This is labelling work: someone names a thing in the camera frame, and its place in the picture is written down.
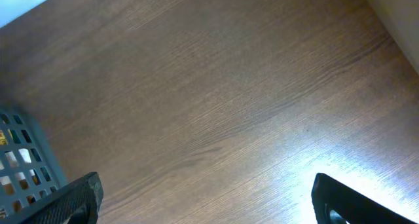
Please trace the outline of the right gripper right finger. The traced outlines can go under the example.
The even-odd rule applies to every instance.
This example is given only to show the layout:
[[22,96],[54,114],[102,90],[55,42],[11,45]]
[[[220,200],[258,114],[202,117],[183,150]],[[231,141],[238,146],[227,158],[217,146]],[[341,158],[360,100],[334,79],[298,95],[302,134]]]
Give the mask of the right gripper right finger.
[[316,174],[311,197],[316,221],[321,224],[414,224],[324,173]]

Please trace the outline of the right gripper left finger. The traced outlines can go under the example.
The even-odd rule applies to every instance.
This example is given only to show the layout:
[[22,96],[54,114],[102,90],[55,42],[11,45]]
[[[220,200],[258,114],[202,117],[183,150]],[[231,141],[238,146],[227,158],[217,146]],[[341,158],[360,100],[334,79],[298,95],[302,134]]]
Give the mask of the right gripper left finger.
[[90,172],[1,222],[96,224],[102,200],[99,174]]

